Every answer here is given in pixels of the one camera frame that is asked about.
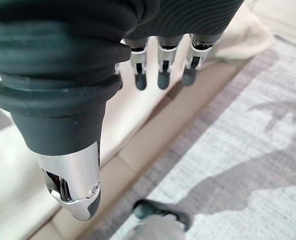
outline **beige floor tile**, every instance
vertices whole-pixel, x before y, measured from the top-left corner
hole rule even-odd
[[[135,172],[142,171],[189,118],[171,102],[131,139],[119,155]]]
[[[51,222],[39,229],[29,240],[63,240]]]
[[[153,109],[152,113],[148,117],[146,123],[151,121],[152,118],[154,118],[156,115],[159,114],[169,103],[172,102],[172,99],[168,97],[167,95],[156,105],[156,107]]]
[[[235,76],[237,68],[228,63],[215,63],[201,70],[195,83],[184,87],[173,102],[180,106],[187,114],[197,113],[202,106],[219,93]]]
[[[114,157],[100,170],[101,201],[94,219],[78,221],[61,209],[52,219],[53,225],[65,240],[76,239],[89,225],[95,224],[134,179],[134,172],[119,157]]]

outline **screw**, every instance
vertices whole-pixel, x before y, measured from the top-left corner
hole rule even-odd
[[[96,185],[92,189],[92,193],[95,194],[99,190],[100,182],[97,182]]]

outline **robotic hand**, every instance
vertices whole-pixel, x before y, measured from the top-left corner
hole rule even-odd
[[[144,90],[146,42],[159,41],[159,82],[169,84],[176,48],[192,36],[190,86],[242,0],[0,0],[0,107],[40,155],[50,194],[79,220],[100,202],[99,149],[106,102],[131,58]]]

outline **foot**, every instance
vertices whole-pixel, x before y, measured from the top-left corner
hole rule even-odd
[[[191,216],[185,212],[176,210],[175,206],[147,199],[137,201],[133,206],[133,213],[139,219],[145,219],[150,215],[174,215],[177,221],[184,225],[185,231],[190,229],[193,222]]]

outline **gray carpet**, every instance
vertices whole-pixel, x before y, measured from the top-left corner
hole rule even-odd
[[[121,240],[143,197],[194,215],[188,240],[296,240],[296,47],[251,60],[85,240]]]

